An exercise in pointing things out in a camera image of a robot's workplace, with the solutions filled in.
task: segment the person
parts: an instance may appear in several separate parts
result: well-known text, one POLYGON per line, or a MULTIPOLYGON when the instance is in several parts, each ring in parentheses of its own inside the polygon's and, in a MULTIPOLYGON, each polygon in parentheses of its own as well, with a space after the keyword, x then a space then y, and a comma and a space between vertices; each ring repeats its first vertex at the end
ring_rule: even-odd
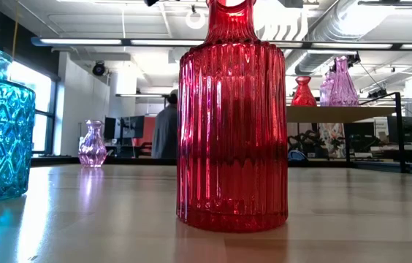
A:
POLYGON ((177 158, 177 102, 178 89, 173 90, 167 97, 169 105, 156 117, 154 128, 153 149, 154 159, 177 158))

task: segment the red glass vase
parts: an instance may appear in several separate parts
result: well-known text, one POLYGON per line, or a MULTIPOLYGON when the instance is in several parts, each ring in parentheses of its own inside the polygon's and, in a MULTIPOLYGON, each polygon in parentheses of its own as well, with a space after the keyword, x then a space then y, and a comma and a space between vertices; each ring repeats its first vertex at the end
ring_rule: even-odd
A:
POLYGON ((292 99, 291 106, 315 106, 316 99, 310 91, 308 83, 310 82, 311 77, 299 76, 295 79, 297 84, 297 92, 295 93, 294 98, 292 99))
POLYGON ((222 232, 283 224, 284 56, 253 29, 253 0, 210 0, 206 40, 180 61, 177 215, 222 232))

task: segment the wooden table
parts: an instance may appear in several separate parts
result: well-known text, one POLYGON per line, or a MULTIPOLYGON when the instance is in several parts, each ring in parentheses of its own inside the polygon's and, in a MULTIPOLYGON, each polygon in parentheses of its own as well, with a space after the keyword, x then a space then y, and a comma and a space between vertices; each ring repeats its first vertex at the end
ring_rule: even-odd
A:
POLYGON ((412 175, 290 169, 287 224, 239 235, 176 220, 175 169, 31 169, 0 202, 0 263, 412 262, 412 175))

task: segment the ceiling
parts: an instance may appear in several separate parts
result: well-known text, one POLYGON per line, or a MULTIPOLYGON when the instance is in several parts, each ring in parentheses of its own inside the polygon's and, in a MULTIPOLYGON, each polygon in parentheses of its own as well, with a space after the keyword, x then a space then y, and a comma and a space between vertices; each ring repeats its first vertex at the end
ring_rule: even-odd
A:
MULTIPOLYGON (((128 4, 94 4, 88 2, 66 2, 57 0, 19 0, 19 22, 36 35, 42 37, 126 37, 126 38, 176 38, 176 39, 204 39, 207 33, 207 23, 199 29, 192 29, 186 24, 186 15, 195 4, 199 13, 204 13, 207 20, 207 7, 204 0, 200 1, 163 1, 147 7, 143 1, 126 1, 128 4)), ((268 23, 286 23, 286 34, 290 35, 291 24, 298 23, 298 32, 303 28, 300 11, 298 17, 289 18, 292 10, 284 8, 278 0, 257 0, 256 9, 264 10, 268 23)), ((308 25, 314 23, 335 0, 318 0, 319 6, 306 12, 308 25)), ((0 0, 0 11, 15 17, 16 3, 10 0, 0 0)), ((396 9, 368 34, 363 41, 412 41, 412 9, 396 9)), ((370 14, 361 17, 358 23, 363 24, 370 19, 370 14)), ((259 36, 264 37, 264 30, 259 36)), ((303 37, 294 35, 294 39, 303 37)), ((169 51, 172 48, 153 47, 79 47, 74 49, 72 59, 79 65, 92 68, 95 60, 108 53, 119 57, 129 54, 131 61, 140 68, 138 86, 155 91, 156 87, 172 87, 178 81, 178 65, 169 64, 169 51)), ((175 50, 177 57, 186 50, 175 50)), ((360 53, 362 64, 366 65, 366 73, 361 66, 351 69, 351 75, 356 88, 363 89, 385 79, 393 79, 389 87, 393 90, 402 89, 403 80, 412 74, 412 53, 406 52, 374 52, 360 53), (398 66, 396 72, 390 72, 392 66, 398 66)), ((107 62, 108 67, 117 70, 123 65, 123 60, 107 62)), ((311 82, 311 88, 318 90, 323 78, 316 73, 311 82)), ((294 77, 286 77, 287 90, 290 93, 295 87, 294 77)))

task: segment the duct pipe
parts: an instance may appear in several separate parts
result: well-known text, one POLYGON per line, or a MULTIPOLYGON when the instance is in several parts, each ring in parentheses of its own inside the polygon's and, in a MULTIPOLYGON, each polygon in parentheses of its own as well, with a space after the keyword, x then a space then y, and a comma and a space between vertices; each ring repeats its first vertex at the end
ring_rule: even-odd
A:
MULTIPOLYGON (((306 41, 357 41, 391 13, 392 7, 359 6, 359 0, 339 0, 321 22, 306 36, 306 41)), ((295 67, 297 75, 311 75, 333 55, 309 54, 294 50, 286 59, 289 69, 295 67)))

